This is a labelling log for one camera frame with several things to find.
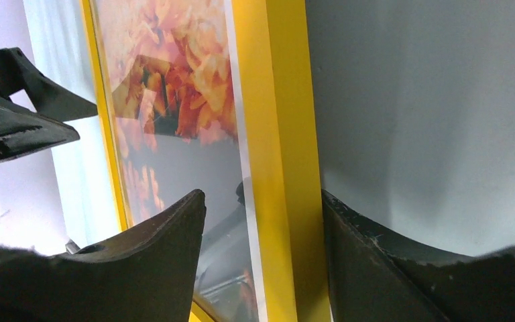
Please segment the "yellow wooden picture frame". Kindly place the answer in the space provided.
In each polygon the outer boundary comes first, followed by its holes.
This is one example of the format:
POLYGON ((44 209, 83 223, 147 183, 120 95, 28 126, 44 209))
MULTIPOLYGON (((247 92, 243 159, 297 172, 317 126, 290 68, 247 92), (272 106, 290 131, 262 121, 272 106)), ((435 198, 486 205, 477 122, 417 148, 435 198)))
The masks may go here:
MULTIPOLYGON (((330 321, 319 158, 303 1, 225 1, 259 321, 330 321)), ((93 1, 83 1, 119 228, 125 202, 93 1)), ((194 294, 191 321, 222 321, 194 294)))

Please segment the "orange flower photo print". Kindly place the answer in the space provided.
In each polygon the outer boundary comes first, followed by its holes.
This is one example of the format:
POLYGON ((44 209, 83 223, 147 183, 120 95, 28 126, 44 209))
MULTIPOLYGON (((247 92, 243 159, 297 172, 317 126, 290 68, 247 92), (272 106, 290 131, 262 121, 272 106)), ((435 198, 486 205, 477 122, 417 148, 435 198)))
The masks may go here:
POLYGON ((92 6, 127 226, 203 191, 194 295, 222 321, 259 321, 227 3, 92 6))

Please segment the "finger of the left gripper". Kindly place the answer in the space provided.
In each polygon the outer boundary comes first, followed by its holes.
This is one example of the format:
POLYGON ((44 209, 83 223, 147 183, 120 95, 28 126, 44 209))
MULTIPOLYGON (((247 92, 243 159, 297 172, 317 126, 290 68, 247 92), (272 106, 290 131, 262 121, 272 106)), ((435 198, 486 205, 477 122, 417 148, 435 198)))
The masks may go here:
POLYGON ((73 127, 0 98, 0 163, 79 139, 73 127))
POLYGON ((0 49, 0 97, 25 91, 36 112, 66 122, 98 115, 97 106, 55 83, 34 66, 20 48, 0 49))

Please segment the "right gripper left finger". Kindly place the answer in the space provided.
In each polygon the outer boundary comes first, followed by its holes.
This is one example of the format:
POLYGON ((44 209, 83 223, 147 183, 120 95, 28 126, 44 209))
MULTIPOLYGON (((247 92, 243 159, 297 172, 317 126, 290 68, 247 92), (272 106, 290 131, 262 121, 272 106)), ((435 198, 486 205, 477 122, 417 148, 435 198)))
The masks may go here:
POLYGON ((0 321, 188 321, 205 215, 195 189, 74 254, 0 247, 0 321))

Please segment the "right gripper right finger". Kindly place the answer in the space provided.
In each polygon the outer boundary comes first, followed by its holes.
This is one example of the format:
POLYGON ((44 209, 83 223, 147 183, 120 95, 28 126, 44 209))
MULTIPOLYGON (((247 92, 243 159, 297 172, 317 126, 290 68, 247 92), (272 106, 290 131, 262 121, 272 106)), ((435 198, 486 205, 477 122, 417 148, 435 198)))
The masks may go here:
POLYGON ((321 196, 335 321, 515 321, 515 246, 440 250, 321 196))

